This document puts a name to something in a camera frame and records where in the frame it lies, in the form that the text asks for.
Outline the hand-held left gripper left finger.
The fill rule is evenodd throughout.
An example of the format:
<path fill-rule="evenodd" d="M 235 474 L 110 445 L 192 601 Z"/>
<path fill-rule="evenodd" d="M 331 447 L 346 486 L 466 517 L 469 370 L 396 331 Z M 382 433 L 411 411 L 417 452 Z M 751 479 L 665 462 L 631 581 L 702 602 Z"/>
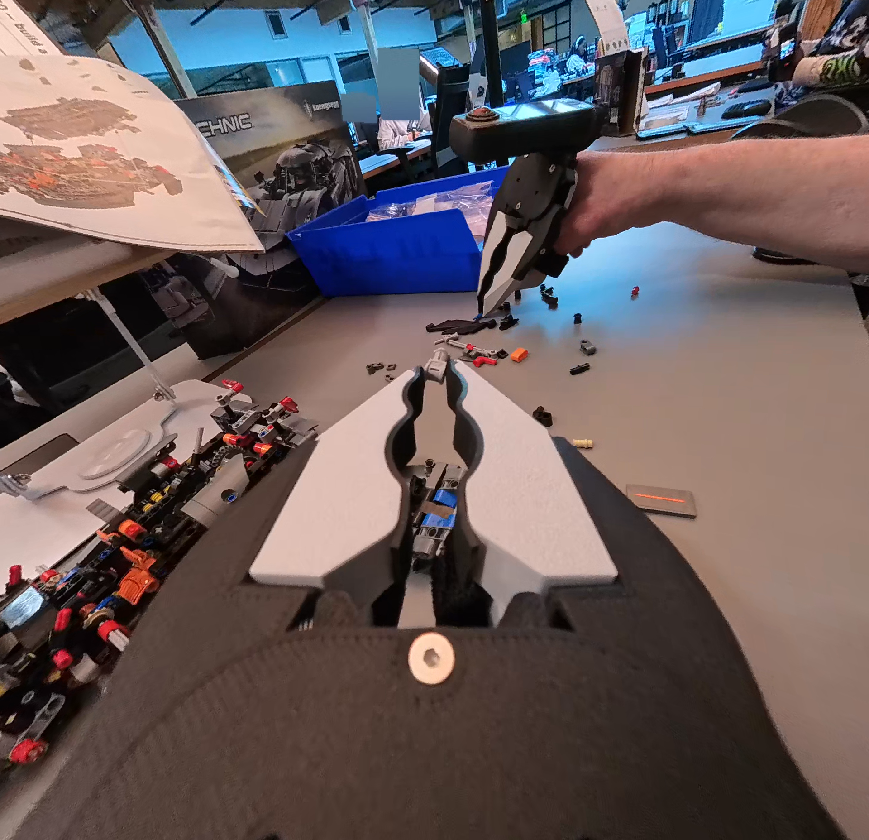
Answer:
<path fill-rule="evenodd" d="M 257 585 L 342 591 L 399 626 L 410 568 L 407 466 L 426 380 L 404 371 L 322 433 L 263 541 Z"/>

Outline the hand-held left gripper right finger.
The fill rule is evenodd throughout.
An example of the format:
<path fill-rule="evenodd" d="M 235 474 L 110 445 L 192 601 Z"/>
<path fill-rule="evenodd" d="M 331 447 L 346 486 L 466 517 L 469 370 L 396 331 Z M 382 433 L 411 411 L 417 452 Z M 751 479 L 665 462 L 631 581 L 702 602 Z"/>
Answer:
<path fill-rule="evenodd" d="M 614 584 L 618 572 L 548 430 L 461 361 L 445 375 L 454 448 L 468 466 L 457 528 L 492 624 L 516 595 Z"/>

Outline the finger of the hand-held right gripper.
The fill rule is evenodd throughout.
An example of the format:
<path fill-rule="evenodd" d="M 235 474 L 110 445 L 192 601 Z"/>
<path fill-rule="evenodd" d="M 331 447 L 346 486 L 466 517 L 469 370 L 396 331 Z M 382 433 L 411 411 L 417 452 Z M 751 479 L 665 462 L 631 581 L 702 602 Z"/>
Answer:
<path fill-rule="evenodd" d="M 503 211 L 494 213 L 482 249 L 481 275 L 477 289 L 479 315 L 492 314 L 511 289 L 512 269 L 516 267 L 516 263 L 509 261 L 507 254 L 516 235 L 513 223 L 513 218 Z"/>
<path fill-rule="evenodd" d="M 538 242 L 527 230 L 510 239 L 501 266 L 494 272 L 491 312 L 496 312 L 515 291 L 538 289 L 545 282 L 545 273 L 535 268 L 540 250 Z"/>

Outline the lego sub-assembly with blue parts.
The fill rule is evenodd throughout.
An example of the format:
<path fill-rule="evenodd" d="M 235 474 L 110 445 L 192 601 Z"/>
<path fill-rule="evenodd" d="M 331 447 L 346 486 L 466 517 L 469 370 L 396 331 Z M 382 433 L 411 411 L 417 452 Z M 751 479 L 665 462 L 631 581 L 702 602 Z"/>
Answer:
<path fill-rule="evenodd" d="M 443 557 L 455 526 L 458 492 L 467 468 L 435 461 L 408 465 L 411 571 L 430 573 Z"/>

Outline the grey and red lego rods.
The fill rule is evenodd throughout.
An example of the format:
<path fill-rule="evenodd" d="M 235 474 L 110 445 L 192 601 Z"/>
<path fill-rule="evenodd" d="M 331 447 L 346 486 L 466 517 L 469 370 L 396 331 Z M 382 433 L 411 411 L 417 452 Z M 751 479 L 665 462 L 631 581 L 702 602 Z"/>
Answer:
<path fill-rule="evenodd" d="M 476 368 L 481 368 L 484 365 L 497 365 L 500 360 L 509 357 L 508 352 L 504 349 L 490 349 L 465 343 L 457 333 L 446 335 L 436 343 L 455 349 L 459 352 L 459 359 L 471 363 Z"/>

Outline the scattered small black lego pieces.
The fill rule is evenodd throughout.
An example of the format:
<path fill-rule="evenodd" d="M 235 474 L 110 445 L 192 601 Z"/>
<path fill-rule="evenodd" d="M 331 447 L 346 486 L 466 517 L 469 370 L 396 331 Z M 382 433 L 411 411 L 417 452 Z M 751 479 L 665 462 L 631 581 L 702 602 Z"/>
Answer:
<path fill-rule="evenodd" d="M 540 296 L 543 301 L 548 305 L 550 309 L 555 309 L 558 306 L 558 299 L 554 294 L 552 287 L 547 287 L 542 285 L 540 287 Z M 513 326 L 519 323 L 518 318 L 514 317 L 511 309 L 507 305 L 507 301 L 501 304 L 499 310 L 502 312 L 502 317 L 498 322 L 498 329 L 500 331 L 506 331 L 511 329 Z M 583 321 L 582 314 L 580 312 L 573 314 L 573 324 L 575 326 L 581 326 Z M 580 375 L 584 372 L 590 370 L 590 363 L 586 361 L 585 363 L 578 364 L 570 368 L 569 374 L 571 376 Z M 541 425 L 550 428 L 553 425 L 553 417 L 551 412 L 547 411 L 543 406 L 538 406 L 532 412 L 532 417 L 539 422 Z"/>

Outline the large lego vehicle chassis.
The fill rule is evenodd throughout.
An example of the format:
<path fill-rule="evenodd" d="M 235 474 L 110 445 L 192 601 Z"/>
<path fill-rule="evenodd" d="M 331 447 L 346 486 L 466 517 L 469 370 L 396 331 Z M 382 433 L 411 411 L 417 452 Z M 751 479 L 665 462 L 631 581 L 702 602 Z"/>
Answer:
<path fill-rule="evenodd" d="M 114 478 L 127 496 L 115 508 L 96 498 L 93 537 L 57 566 L 25 576 L 2 572 L 2 771 L 48 750 L 78 690 L 110 672 L 158 590 L 218 516 L 292 450 L 318 422 L 283 398 L 242 403 L 229 379 L 216 397 L 215 431 L 199 428 L 192 451 L 176 440 L 152 445 Z"/>

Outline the dark printed lego box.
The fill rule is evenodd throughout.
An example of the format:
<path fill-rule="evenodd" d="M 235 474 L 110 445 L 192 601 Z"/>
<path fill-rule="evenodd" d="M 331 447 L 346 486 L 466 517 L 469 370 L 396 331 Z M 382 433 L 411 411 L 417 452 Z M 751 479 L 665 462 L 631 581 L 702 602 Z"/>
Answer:
<path fill-rule="evenodd" d="M 199 359 L 244 350 L 320 291 L 288 233 L 364 193 L 333 80 L 199 96 L 179 107 L 245 189 L 263 246 L 213 258 L 177 253 L 142 272 Z"/>

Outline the lego instruction booklet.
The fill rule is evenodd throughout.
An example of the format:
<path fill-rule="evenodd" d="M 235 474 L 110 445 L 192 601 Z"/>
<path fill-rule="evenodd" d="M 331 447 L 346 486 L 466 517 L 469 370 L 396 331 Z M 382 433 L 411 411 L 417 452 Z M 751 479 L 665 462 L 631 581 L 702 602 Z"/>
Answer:
<path fill-rule="evenodd" d="M 1 4 L 2 217 L 128 245 L 261 252 L 244 193 L 144 77 L 62 52 Z"/>

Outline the person's right hand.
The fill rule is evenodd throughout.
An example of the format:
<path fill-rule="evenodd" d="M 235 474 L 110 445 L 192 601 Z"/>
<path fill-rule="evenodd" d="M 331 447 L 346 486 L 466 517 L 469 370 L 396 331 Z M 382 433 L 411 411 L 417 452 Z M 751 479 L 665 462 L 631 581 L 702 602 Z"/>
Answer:
<path fill-rule="evenodd" d="M 554 249 L 577 257 L 590 244 L 667 220 L 668 153 L 581 151 L 577 183 Z"/>

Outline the clear plastic parts bags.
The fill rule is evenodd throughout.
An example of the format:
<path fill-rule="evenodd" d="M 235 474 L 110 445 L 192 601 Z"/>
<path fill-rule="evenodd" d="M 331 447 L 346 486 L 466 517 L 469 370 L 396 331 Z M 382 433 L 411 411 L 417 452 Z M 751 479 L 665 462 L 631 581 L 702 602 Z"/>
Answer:
<path fill-rule="evenodd" d="M 444 192 L 436 192 L 410 200 L 375 204 L 366 215 L 366 222 L 392 220 L 434 212 L 459 211 L 473 235 L 480 243 L 486 233 L 487 220 L 496 190 L 493 181 L 464 184 Z"/>

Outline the dark cardboard box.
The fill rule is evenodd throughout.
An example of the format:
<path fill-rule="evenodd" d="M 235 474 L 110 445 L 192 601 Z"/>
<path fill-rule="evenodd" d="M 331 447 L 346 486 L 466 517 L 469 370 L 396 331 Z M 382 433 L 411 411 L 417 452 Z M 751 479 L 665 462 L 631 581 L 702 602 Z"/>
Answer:
<path fill-rule="evenodd" d="M 625 49 L 595 62 L 593 103 L 603 117 L 603 136 L 636 134 L 645 98 L 648 48 Z"/>

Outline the blue plastic bin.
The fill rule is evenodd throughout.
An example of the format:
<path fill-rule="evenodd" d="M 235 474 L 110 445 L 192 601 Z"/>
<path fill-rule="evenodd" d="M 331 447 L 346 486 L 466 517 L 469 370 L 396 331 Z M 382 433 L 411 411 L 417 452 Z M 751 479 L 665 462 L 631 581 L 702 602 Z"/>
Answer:
<path fill-rule="evenodd" d="M 429 292 L 474 292 L 482 242 L 459 211 L 366 222 L 381 202 L 410 200 L 464 184 L 493 181 L 506 167 L 407 184 L 357 197 L 287 233 L 290 244 L 329 298 Z"/>

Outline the dark grey tile orange stripe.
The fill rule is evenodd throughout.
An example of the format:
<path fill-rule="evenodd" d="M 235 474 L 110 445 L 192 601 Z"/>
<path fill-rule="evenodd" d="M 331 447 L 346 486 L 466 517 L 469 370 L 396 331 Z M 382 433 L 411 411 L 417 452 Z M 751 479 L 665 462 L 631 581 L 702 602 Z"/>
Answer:
<path fill-rule="evenodd" d="M 651 485 L 626 485 L 625 495 L 646 513 L 695 519 L 697 507 L 689 490 Z"/>

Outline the wooden office desk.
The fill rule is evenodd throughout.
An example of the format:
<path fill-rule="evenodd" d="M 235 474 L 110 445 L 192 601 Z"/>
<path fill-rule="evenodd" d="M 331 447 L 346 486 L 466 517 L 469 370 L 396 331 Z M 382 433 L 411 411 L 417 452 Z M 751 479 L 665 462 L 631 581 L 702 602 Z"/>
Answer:
<path fill-rule="evenodd" d="M 735 132 L 771 115 L 774 87 L 760 43 L 683 63 L 646 85 L 637 139 L 702 138 Z"/>

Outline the grey office chair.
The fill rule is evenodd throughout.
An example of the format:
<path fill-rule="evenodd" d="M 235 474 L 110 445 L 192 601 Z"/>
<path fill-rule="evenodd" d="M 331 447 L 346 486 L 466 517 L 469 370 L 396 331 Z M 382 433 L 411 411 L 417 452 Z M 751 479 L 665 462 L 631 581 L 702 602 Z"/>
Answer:
<path fill-rule="evenodd" d="M 812 139 L 863 136 L 867 115 L 853 101 L 832 94 L 814 94 L 794 106 L 737 131 L 731 141 Z"/>

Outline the white metal book stand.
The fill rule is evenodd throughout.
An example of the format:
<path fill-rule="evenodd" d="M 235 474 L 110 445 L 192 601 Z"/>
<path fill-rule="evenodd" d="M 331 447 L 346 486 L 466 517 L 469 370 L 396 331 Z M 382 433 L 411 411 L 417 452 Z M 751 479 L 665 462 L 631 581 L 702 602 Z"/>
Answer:
<path fill-rule="evenodd" d="M 2 258 L 2 323 L 65 298 L 145 269 L 169 256 L 168 250 L 124 245 L 77 235 L 32 245 Z M 203 370 L 192 351 L 144 363 L 126 379 L 104 389 L 48 423 L 2 448 L 2 466 L 67 434 L 78 444 L 36 470 L 24 497 L 2 492 L 2 568 L 13 563 L 24 574 L 38 564 L 67 556 L 95 529 L 86 506 L 107 491 L 113 504 L 123 497 L 114 476 L 162 438 L 176 434 L 177 452 L 192 451 L 197 430 L 215 427 L 217 386 L 180 370 Z"/>

